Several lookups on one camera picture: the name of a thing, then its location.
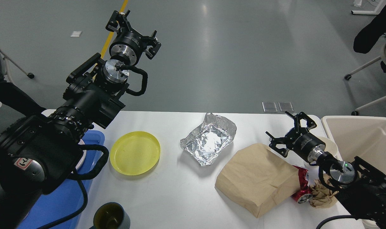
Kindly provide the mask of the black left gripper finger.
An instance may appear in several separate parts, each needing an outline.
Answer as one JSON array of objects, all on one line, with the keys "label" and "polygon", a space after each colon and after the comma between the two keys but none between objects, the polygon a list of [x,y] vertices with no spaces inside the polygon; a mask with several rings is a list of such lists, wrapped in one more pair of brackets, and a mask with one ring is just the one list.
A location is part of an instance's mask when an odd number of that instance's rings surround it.
[{"label": "black left gripper finger", "polygon": [[147,58],[150,60],[152,60],[156,56],[159,49],[161,48],[161,43],[158,41],[158,38],[156,37],[157,32],[158,31],[153,31],[152,35],[146,38],[147,47],[144,50],[144,52]]},{"label": "black left gripper finger", "polygon": [[105,26],[105,29],[110,32],[130,32],[130,24],[127,20],[127,17],[130,13],[130,10],[127,10],[126,13],[114,11]]}]

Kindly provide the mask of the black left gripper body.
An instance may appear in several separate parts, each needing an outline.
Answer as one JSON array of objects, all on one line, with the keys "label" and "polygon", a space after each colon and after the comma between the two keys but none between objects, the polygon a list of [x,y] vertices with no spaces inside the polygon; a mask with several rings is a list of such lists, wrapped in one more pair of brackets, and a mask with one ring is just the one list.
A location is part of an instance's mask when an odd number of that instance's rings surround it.
[{"label": "black left gripper body", "polygon": [[111,29],[116,37],[109,47],[110,59],[119,61],[139,61],[147,48],[148,36],[143,36],[136,30]]}]

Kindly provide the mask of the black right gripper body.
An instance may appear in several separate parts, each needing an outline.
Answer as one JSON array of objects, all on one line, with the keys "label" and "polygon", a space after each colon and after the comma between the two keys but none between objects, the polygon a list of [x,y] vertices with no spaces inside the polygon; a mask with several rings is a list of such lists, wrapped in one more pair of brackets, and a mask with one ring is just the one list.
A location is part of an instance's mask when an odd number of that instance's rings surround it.
[{"label": "black right gripper body", "polygon": [[311,163],[323,154],[326,144],[311,133],[288,133],[286,136],[286,148],[295,152],[304,161]]}]

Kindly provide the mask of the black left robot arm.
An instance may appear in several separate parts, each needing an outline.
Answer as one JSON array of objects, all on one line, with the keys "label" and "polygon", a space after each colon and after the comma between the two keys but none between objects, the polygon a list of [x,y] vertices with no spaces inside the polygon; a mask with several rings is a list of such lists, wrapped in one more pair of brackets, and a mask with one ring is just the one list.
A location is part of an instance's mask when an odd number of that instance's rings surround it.
[{"label": "black left robot arm", "polygon": [[34,114],[17,120],[0,134],[0,229],[15,229],[42,195],[55,191],[66,179],[77,181],[83,205],[74,213],[44,225],[48,229],[79,215],[87,205],[82,183],[97,177],[109,159],[98,144],[80,144],[94,124],[107,128],[125,105],[124,93],[141,96],[148,82],[136,64],[143,53],[149,59],[161,42],[153,31],[142,35],[126,13],[114,11],[106,30],[116,32],[110,59],[96,53],[66,79],[65,103],[49,116]]}]

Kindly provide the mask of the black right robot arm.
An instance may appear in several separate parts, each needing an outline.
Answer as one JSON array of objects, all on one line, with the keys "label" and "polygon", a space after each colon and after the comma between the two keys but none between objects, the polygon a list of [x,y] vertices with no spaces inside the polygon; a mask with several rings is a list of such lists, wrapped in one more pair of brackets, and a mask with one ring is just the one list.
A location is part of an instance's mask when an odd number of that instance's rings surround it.
[{"label": "black right robot arm", "polygon": [[335,198],[349,212],[323,220],[317,226],[337,219],[371,220],[380,229],[386,229],[386,175],[362,158],[353,162],[340,161],[326,151],[326,144],[310,133],[317,124],[304,112],[286,114],[294,126],[283,137],[270,137],[269,147],[283,157],[295,152],[311,166],[317,166],[322,185],[336,192]]}]

